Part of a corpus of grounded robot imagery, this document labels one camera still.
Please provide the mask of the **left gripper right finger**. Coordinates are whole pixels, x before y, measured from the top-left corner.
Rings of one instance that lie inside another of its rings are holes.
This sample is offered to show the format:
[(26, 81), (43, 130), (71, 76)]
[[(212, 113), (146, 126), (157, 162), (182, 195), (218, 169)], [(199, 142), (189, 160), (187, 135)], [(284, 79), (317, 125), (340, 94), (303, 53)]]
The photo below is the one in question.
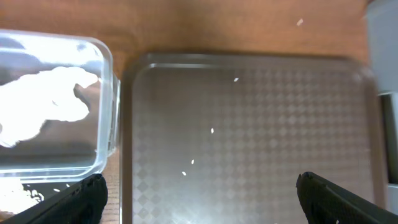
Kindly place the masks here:
[(397, 224), (397, 215), (313, 172), (300, 174), (296, 188), (309, 224)]

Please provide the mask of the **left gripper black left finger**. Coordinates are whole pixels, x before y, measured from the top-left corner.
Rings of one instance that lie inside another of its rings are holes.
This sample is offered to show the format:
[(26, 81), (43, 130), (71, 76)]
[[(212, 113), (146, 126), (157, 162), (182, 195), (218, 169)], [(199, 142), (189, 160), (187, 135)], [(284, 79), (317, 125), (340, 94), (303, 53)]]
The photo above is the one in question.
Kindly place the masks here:
[(2, 224), (99, 224), (108, 201), (106, 180), (93, 174)]

